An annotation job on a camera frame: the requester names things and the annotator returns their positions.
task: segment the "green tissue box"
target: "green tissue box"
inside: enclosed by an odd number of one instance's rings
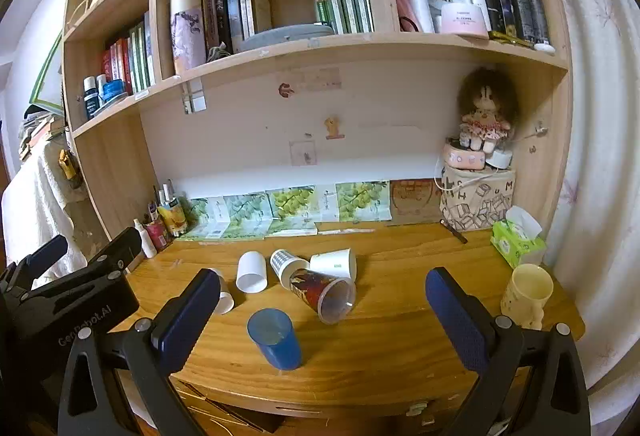
[[[520,264],[540,264],[546,252],[546,244],[536,237],[528,239],[523,229],[503,219],[494,223],[493,244],[512,268]]]

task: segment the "yellow mug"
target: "yellow mug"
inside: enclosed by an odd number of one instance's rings
[[[541,330],[543,308],[553,291],[554,281],[543,268],[521,264],[511,274],[500,311],[521,328]]]

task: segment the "screw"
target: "screw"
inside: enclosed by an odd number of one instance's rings
[[[567,326],[563,322],[559,323],[558,326],[556,326],[556,330],[558,330],[558,333],[564,336],[567,336],[569,333],[571,333],[571,329],[569,329],[569,326]]]
[[[89,335],[91,335],[91,328],[87,326],[78,331],[78,338],[81,340],[87,339]]]
[[[495,325],[504,330],[508,330],[511,327],[511,324],[513,324],[511,319],[504,315],[498,315],[495,318]]]
[[[148,330],[151,327],[151,320],[149,319],[140,319],[133,324],[133,328],[138,332],[142,333]]]

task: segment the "desk surface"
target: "desk surface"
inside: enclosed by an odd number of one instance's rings
[[[177,241],[129,276],[140,308],[119,328],[154,317],[179,295],[200,268],[222,271],[236,301],[229,313],[210,319],[187,364],[175,376],[203,386],[220,402],[274,412],[265,404],[327,413],[327,409],[375,410],[398,414],[420,400],[466,394],[476,379],[465,371],[424,295],[424,279],[444,266],[468,294],[494,315],[511,268],[489,243],[490,231],[466,234],[461,244],[440,225],[389,226],[372,233],[288,237],[226,244]],[[258,294],[236,289],[239,257],[260,251],[267,258],[285,248],[304,258],[350,247],[358,263],[353,310],[334,326],[280,286],[269,267],[268,288]],[[278,371],[260,354],[246,332],[255,311],[276,307],[292,319],[303,366]],[[574,338],[584,323],[574,303],[555,283],[545,307],[545,329],[557,322]]]

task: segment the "doll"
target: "doll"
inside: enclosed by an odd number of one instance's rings
[[[462,83],[458,109],[462,115],[460,144],[491,154],[509,134],[518,113],[513,83],[499,71],[476,69]]]

